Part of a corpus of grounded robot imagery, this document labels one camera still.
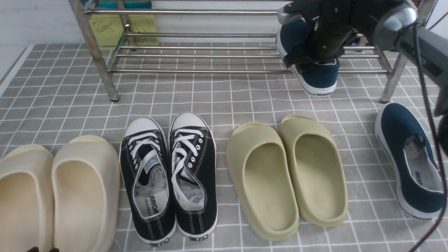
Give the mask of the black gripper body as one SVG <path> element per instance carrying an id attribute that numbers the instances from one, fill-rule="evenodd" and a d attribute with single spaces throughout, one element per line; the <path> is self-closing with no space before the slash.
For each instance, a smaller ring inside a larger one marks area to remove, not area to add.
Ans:
<path id="1" fill-rule="evenodd" d="M 384 0 L 295 0 L 283 8 L 300 12 L 308 25 L 304 42 L 283 57 L 288 68 L 338 58 L 352 30 L 374 44 L 374 31 L 385 15 Z"/>

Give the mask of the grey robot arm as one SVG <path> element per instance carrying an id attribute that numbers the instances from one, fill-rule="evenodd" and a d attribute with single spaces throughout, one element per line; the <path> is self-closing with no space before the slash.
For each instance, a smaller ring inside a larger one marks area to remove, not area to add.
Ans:
<path id="1" fill-rule="evenodd" d="M 434 117 L 441 117 L 436 143 L 447 152 L 447 40 L 425 28 L 423 18 L 403 0 L 295 0 L 278 10 L 280 24 L 304 19 L 304 41 L 283 57 L 289 68 L 309 69 L 342 54 L 357 30 L 381 51 L 396 50 L 440 89 Z"/>

